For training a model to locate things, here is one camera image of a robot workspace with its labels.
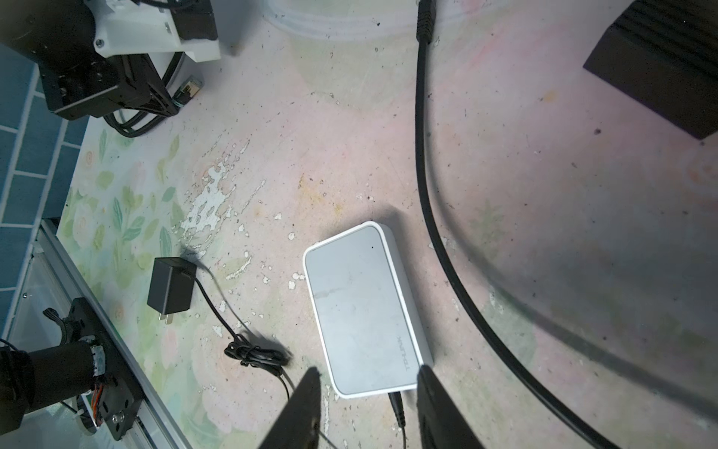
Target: blue tile wall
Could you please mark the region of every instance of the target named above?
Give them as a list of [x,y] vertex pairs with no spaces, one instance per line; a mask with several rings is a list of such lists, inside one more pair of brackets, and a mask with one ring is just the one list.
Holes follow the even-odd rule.
[[[37,232],[37,211],[43,218],[62,214],[70,181],[88,120],[68,122],[54,172],[52,157],[57,146],[62,119],[47,110],[40,83],[30,86],[35,66],[24,57],[0,45],[0,332],[9,308],[19,294],[21,276],[26,269],[25,254]],[[27,125],[21,128],[23,110],[30,97]],[[22,145],[13,165],[17,139]],[[42,192],[52,178],[47,199]]]
[[17,128],[34,64],[0,45],[0,125]]

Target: screw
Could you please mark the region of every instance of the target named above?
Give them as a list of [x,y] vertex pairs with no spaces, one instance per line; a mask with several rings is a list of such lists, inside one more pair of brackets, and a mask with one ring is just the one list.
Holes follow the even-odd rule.
[[125,420],[125,413],[117,412],[116,414],[112,415],[111,420],[113,424],[119,424],[120,422],[123,422]]

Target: scratched surface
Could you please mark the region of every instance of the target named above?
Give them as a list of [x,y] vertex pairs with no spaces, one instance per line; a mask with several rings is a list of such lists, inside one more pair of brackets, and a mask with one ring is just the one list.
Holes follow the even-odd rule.
[[[192,446],[256,447],[284,391],[224,357],[198,295],[162,325],[146,306],[152,259],[199,259],[222,314],[291,351],[298,382],[326,372],[302,253],[373,219],[398,237],[437,376],[484,444],[584,447],[493,355],[429,248],[414,3],[213,3],[223,58],[195,67],[200,95],[135,140],[90,121],[59,230]],[[439,2],[433,201],[477,306],[551,391],[622,447],[705,448],[718,440],[718,140],[582,69],[627,5]],[[337,447],[400,447],[385,397],[322,383]]]

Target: tp-link device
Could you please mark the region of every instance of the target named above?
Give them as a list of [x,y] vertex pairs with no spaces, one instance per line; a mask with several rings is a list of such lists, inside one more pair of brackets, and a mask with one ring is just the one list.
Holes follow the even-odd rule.
[[415,389],[432,356],[391,229],[367,221],[314,244],[304,272],[337,394]]

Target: blue tile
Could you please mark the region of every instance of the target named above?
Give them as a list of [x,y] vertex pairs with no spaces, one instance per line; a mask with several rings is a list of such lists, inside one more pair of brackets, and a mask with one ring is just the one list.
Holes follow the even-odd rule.
[[55,175],[52,177],[50,191],[47,194],[45,209],[42,211],[43,218],[55,218],[62,215],[65,207],[67,192],[70,190],[70,181],[73,180],[75,164],[78,161],[79,149],[62,147],[60,156],[57,158]]
[[15,145],[15,134],[7,131],[0,131],[0,185],[5,182],[12,147]]
[[44,188],[45,180],[22,175],[13,176],[3,223],[33,224]]
[[10,303],[14,294],[14,291],[0,292],[0,329],[5,328],[5,320],[7,319],[7,313],[10,311]]
[[69,144],[82,145],[85,136],[85,128],[88,127],[90,117],[72,120],[67,123],[67,131],[65,132],[65,142]]
[[2,101],[0,101],[0,125],[17,128],[20,125],[22,106],[25,105],[27,89],[32,78],[34,64],[0,45],[0,85]]
[[0,228],[0,254],[3,256],[3,267],[0,269],[0,288],[17,285],[17,278],[20,275],[20,268],[25,259],[31,234],[32,229]]
[[61,123],[60,117],[47,110],[45,100],[33,98],[27,130],[17,159],[18,170],[47,174]]

